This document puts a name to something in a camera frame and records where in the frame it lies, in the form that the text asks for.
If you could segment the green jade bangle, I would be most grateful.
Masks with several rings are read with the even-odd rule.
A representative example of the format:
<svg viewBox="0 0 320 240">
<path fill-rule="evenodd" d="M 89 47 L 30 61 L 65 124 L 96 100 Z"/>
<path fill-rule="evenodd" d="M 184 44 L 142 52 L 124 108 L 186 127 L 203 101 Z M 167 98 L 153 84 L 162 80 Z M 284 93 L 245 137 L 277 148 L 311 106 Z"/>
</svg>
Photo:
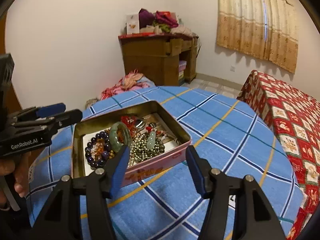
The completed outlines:
<svg viewBox="0 0 320 240">
<path fill-rule="evenodd" d="M 118 153 L 123 145 L 128 148 L 131 147 L 132 137 L 130 130 L 123 122 L 114 123 L 109 131 L 109 139 L 111 148 L 114 152 Z"/>
</svg>

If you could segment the jade pendant with red cord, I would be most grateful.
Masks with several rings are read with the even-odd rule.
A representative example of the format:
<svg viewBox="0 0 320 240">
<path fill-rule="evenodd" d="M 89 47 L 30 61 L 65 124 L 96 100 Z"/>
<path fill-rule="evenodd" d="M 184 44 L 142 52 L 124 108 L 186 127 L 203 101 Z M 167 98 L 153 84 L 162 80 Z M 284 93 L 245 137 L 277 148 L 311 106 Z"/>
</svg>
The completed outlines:
<svg viewBox="0 0 320 240">
<path fill-rule="evenodd" d="M 151 128 L 149 131 L 149 136 L 146 141 L 146 148 L 148 150 L 151 150 L 154 148 L 155 144 L 156 144 L 156 132 L 154 131 L 153 128 Z"/>
</svg>

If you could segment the pink metal jewelry tin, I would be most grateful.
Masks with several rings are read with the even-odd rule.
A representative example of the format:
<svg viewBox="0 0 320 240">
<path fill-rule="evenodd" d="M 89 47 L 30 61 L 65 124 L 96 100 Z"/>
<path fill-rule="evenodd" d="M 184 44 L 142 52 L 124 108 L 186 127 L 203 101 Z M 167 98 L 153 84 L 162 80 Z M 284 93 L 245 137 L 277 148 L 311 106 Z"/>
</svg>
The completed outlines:
<svg viewBox="0 0 320 240">
<path fill-rule="evenodd" d="M 85 177 L 93 172 L 85 159 L 85 147 L 91 137 L 100 131 L 110 128 L 121 116 L 137 116 L 147 123 L 155 122 L 157 129 L 164 130 L 177 138 L 164 140 L 164 153 L 135 163 L 127 168 L 122 185 L 127 186 L 156 175 L 185 160 L 185 150 L 191 143 L 191 136 L 176 119 L 157 101 L 151 100 L 132 106 L 120 108 L 99 116 L 90 117 L 74 127 L 72 141 L 72 178 Z"/>
</svg>

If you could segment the pile of clothes on floor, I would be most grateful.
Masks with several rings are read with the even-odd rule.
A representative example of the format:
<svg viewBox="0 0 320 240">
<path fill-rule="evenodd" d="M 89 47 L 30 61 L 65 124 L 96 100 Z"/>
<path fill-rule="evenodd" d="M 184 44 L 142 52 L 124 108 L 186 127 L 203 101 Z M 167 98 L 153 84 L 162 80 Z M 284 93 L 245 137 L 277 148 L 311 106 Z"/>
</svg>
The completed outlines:
<svg viewBox="0 0 320 240">
<path fill-rule="evenodd" d="M 128 92 L 131 90 L 138 90 L 142 88 L 155 87 L 155 83 L 148 79 L 144 74 L 139 73 L 138 70 L 133 70 L 129 74 L 122 77 L 118 83 L 113 87 L 108 87 L 103 90 L 98 98 L 92 98 L 87 100 L 85 109 L 88 109 L 98 101 L 105 100 L 112 96 Z"/>
</svg>

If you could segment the blue plaid tablecloth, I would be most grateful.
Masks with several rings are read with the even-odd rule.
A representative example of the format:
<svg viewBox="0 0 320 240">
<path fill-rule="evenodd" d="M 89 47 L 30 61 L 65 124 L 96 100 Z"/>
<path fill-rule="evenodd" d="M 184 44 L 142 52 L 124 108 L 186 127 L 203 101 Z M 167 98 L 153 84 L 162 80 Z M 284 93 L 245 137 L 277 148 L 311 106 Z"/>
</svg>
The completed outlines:
<svg viewBox="0 0 320 240">
<path fill-rule="evenodd" d="M 155 87 L 125 92 L 85 110 L 83 117 L 158 101 L 190 134 L 199 156 L 229 176 L 252 175 L 286 235 L 303 193 L 281 144 L 245 103 L 201 89 Z M 186 162 L 123 187 L 108 202 L 119 239 L 197 239 L 208 201 L 196 192 Z"/>
</svg>

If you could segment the red patchwork bed cover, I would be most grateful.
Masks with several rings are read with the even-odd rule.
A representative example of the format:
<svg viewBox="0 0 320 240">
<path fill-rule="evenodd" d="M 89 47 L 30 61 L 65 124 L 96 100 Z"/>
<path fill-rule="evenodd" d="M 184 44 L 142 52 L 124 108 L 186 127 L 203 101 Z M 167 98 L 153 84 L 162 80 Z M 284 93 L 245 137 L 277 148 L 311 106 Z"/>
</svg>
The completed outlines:
<svg viewBox="0 0 320 240">
<path fill-rule="evenodd" d="M 238 99 L 274 132 L 293 166 L 303 200 L 287 239 L 296 239 L 319 204 L 319 102 L 257 70 L 249 74 Z"/>
</svg>

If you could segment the white product box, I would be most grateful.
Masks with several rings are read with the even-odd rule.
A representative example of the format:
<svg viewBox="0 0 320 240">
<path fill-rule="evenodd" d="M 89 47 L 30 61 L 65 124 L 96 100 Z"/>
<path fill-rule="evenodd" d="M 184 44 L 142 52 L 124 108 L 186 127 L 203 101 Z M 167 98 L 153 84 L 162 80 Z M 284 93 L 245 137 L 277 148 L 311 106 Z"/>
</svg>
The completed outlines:
<svg viewBox="0 0 320 240">
<path fill-rule="evenodd" d="M 126 16 L 126 32 L 127 35 L 140 33 L 139 14 L 131 14 Z"/>
</svg>

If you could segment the brown wooden desk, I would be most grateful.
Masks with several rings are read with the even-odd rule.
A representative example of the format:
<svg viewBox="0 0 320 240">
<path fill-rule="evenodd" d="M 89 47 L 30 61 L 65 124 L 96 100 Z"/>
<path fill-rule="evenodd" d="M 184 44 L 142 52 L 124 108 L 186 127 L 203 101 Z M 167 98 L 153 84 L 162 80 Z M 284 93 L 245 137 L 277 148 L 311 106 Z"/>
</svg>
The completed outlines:
<svg viewBox="0 0 320 240">
<path fill-rule="evenodd" d="M 120 35 L 125 74 L 137 70 L 158 86 L 178 86 L 182 71 L 185 82 L 191 83 L 196 77 L 198 39 L 197 35 L 183 34 Z M 180 69 L 181 62 L 186 63 L 184 70 Z"/>
</svg>

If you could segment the clothes heap on desk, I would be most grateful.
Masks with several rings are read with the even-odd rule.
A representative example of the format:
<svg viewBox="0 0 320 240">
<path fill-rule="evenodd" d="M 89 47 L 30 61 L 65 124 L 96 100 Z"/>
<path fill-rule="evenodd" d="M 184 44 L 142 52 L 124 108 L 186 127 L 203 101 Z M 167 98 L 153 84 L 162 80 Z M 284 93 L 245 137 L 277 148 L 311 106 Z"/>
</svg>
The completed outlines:
<svg viewBox="0 0 320 240">
<path fill-rule="evenodd" d="M 155 13 L 151 13 L 146 9 L 140 9 L 138 17 L 140 33 L 198 37 L 198 35 L 192 32 L 189 28 L 179 24 L 176 18 L 171 16 L 170 12 L 156 11 Z"/>
</svg>

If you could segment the beige patterned window curtain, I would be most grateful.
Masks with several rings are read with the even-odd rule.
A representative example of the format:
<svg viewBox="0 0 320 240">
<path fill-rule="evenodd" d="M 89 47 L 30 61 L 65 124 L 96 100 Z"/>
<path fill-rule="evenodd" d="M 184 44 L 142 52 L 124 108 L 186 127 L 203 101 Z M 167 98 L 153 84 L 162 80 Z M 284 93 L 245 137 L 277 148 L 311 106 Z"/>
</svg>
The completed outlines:
<svg viewBox="0 0 320 240">
<path fill-rule="evenodd" d="M 298 22 L 293 0 L 219 0 L 216 43 L 295 73 Z"/>
</svg>

